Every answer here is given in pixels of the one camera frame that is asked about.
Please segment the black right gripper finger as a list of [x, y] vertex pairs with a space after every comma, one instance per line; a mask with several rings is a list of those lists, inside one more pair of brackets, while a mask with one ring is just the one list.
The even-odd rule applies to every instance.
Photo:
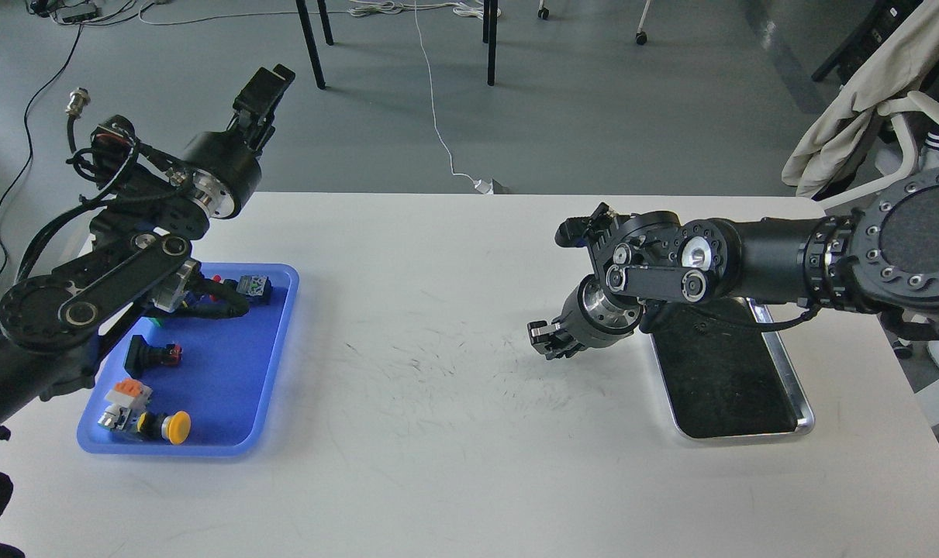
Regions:
[[526, 328], [530, 345], [546, 360], [573, 357], [586, 349], [560, 322], [529, 322]]

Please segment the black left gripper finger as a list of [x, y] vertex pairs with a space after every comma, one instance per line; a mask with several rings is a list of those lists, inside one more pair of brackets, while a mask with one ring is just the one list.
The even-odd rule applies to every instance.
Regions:
[[236, 96], [229, 130], [248, 148], [264, 148], [273, 136], [275, 109], [293, 81], [295, 72], [282, 64], [260, 67]]

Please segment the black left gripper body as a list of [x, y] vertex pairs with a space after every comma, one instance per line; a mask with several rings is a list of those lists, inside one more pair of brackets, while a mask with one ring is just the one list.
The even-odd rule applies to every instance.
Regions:
[[196, 204], [212, 219], [235, 218], [259, 187], [260, 156], [236, 130], [197, 134], [182, 155], [194, 172]]

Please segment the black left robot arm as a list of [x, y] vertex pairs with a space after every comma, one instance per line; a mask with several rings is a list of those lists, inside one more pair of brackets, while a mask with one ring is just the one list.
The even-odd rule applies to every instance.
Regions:
[[257, 190], [275, 109], [294, 80], [280, 64], [259, 68], [227, 127], [197, 134], [178, 157], [140, 140], [121, 115], [72, 153], [69, 164], [99, 191], [33, 237], [0, 300], [1, 440], [33, 399], [93, 388], [101, 361], [144, 315], [248, 313], [245, 296], [204, 276], [192, 244]]

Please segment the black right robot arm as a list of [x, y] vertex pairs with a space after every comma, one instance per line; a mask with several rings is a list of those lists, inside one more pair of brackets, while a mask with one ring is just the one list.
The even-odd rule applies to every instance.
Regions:
[[873, 314], [904, 340], [939, 340], [939, 168], [895, 181], [866, 208], [818, 219], [712, 218], [615, 212], [566, 219], [555, 243], [589, 252], [593, 272], [553, 321], [528, 325], [548, 360], [657, 331], [686, 307], [720, 299], [793, 303], [798, 318], [735, 326], [776, 332], [822, 308]]

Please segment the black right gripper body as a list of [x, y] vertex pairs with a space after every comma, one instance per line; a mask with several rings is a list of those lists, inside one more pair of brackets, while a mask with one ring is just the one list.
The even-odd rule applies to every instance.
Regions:
[[640, 305], [622, 308], [612, 303], [596, 277], [586, 276], [566, 297], [559, 314], [560, 354], [582, 352], [589, 347], [608, 347], [631, 336], [644, 310]]

